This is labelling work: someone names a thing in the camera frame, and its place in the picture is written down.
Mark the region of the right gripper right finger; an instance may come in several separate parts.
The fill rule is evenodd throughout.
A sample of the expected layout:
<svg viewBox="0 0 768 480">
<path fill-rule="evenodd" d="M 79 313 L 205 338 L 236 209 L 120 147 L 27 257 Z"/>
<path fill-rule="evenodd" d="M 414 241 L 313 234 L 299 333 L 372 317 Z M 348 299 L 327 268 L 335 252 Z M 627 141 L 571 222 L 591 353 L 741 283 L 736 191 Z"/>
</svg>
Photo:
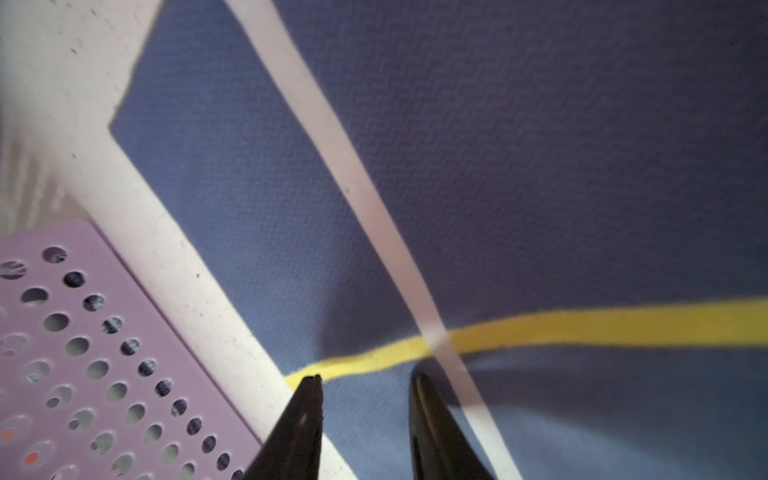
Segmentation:
<svg viewBox="0 0 768 480">
<path fill-rule="evenodd" d="M 410 380 L 409 436 L 416 480 L 492 479 L 424 373 Z"/>
</svg>

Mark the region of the purple plastic basket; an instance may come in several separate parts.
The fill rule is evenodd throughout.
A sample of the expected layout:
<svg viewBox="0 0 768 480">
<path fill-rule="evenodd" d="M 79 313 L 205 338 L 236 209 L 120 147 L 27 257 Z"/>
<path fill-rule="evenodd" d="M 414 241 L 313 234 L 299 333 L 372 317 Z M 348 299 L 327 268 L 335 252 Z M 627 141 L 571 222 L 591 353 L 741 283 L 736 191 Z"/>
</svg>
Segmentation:
<svg viewBox="0 0 768 480">
<path fill-rule="evenodd" d="M 240 479 L 261 448 L 88 223 L 1 240 L 5 479 Z"/>
</svg>

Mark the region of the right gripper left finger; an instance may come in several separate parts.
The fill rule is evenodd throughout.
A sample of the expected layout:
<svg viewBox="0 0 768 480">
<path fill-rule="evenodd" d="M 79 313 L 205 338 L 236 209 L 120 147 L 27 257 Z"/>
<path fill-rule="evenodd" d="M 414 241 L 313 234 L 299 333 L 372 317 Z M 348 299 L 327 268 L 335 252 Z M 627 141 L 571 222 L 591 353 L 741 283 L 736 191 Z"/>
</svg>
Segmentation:
<svg viewBox="0 0 768 480">
<path fill-rule="evenodd" d="M 243 479 L 318 480 L 322 406 L 321 376 L 304 377 Z"/>
</svg>

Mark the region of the navy striped pillowcase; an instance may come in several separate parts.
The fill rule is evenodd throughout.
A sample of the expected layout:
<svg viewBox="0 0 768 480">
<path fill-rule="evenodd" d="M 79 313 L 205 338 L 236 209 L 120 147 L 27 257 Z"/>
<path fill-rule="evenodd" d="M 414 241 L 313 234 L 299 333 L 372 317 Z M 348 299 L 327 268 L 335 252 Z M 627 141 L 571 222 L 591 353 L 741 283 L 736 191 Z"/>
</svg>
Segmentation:
<svg viewBox="0 0 768 480">
<path fill-rule="evenodd" d="M 763 1 L 165 1 L 110 125 L 327 478 L 767 475 Z"/>
</svg>

